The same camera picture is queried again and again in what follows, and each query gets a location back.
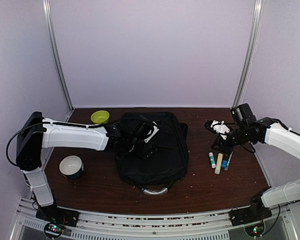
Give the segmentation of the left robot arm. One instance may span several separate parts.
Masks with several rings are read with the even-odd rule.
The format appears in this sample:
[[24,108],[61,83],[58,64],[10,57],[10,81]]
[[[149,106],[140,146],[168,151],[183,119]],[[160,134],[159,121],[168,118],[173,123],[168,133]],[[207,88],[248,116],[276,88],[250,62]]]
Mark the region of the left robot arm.
[[16,139],[16,156],[13,166],[25,175],[38,208],[51,222],[62,218],[42,167],[41,151],[48,148],[82,148],[96,151],[129,153],[140,142],[147,144],[159,132],[159,126],[145,117],[104,124],[79,124],[44,118],[40,111],[33,112],[23,128],[11,139]]

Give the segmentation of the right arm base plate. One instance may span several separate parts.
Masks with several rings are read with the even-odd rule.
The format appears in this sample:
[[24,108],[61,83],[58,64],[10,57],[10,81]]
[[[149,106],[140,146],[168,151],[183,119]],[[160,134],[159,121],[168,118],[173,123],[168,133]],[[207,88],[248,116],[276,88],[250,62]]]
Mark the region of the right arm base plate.
[[252,206],[244,208],[234,208],[229,212],[232,226],[246,225],[258,221],[262,221],[272,216],[269,208],[256,209]]

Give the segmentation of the black student backpack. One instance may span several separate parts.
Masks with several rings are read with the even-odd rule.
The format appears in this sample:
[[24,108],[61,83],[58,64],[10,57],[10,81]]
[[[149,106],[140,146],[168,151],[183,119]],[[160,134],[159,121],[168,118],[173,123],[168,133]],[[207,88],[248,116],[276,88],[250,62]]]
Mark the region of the black student backpack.
[[[153,122],[159,131],[148,142]],[[135,185],[148,196],[166,194],[188,171],[189,149],[186,143],[188,125],[179,122],[172,112],[127,112],[118,124],[123,139],[115,155],[120,179]],[[154,145],[157,152],[148,159],[139,157],[144,145]]]

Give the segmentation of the white green glue stick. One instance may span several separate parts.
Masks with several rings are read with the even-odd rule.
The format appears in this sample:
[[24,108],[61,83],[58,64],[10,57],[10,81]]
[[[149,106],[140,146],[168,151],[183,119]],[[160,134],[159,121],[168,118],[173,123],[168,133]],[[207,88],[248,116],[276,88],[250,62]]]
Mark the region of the white green glue stick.
[[216,162],[215,162],[214,154],[212,152],[209,152],[208,156],[209,156],[209,161],[210,161],[211,167],[213,169],[215,169],[216,168]]

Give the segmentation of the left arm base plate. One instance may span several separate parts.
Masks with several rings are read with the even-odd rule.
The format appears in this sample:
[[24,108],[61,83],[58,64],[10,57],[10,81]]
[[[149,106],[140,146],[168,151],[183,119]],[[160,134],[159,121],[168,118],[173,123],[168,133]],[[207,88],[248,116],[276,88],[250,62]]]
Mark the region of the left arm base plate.
[[59,225],[76,227],[80,213],[76,210],[60,208],[55,205],[39,207],[35,217]]

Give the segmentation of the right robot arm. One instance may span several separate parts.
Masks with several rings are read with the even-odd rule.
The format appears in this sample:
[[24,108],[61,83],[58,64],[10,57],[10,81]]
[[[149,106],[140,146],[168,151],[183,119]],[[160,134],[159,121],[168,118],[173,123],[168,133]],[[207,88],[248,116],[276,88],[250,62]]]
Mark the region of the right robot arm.
[[[293,131],[277,118],[257,119],[248,103],[238,105],[230,112],[236,129],[227,126],[224,121],[208,120],[204,124],[206,130],[217,134],[211,146],[213,150],[231,155],[235,146],[262,143],[300,160],[300,133]],[[246,216],[249,220],[256,221],[267,208],[296,201],[300,201],[300,179],[270,187],[253,196]]]

